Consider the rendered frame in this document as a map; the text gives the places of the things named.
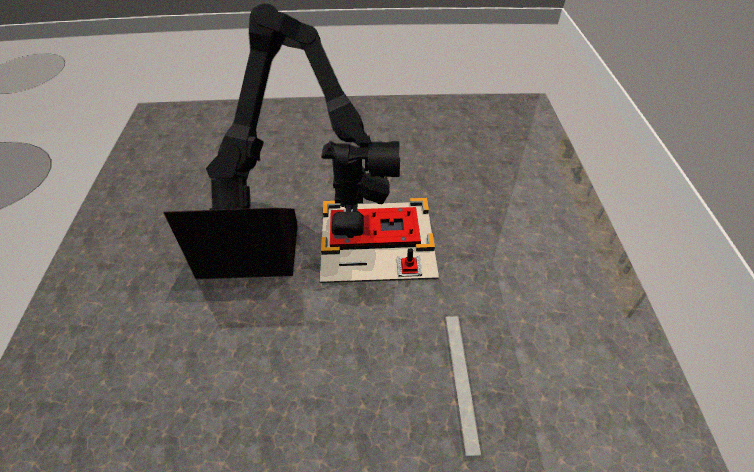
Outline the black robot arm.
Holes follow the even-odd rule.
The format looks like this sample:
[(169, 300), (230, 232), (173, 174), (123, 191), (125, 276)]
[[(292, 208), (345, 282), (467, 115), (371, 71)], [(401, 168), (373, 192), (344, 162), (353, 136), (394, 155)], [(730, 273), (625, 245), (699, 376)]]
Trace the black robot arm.
[[(260, 162), (264, 141), (257, 138), (256, 127), (272, 62), (282, 45), (304, 50), (324, 94), (332, 129), (345, 142), (331, 140), (323, 145), (321, 158), (332, 159), (333, 174), (350, 182), (364, 172), (356, 202), (366, 200), (383, 204), (390, 193), (387, 177), (400, 177), (399, 141), (370, 140), (361, 117), (340, 87), (331, 63), (312, 26), (278, 12), (265, 3), (250, 13), (249, 57), (235, 119), (226, 132), (218, 155), (206, 167), (211, 180), (210, 210), (249, 209), (250, 169)], [(385, 177), (385, 178), (384, 178)]]

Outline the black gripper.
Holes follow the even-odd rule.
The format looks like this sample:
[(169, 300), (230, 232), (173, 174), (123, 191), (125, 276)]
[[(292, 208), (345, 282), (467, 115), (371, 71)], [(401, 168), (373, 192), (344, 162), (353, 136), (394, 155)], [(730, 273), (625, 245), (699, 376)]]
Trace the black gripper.
[[(366, 174), (365, 168), (363, 173)], [(333, 214), (332, 234), (335, 236), (353, 238), (363, 234), (364, 215), (357, 211), (358, 203), (363, 202), (356, 202), (358, 190), (362, 188), (363, 173), (360, 178), (350, 182), (340, 181), (334, 176), (335, 203), (341, 203), (341, 207), (346, 209), (346, 212)]]

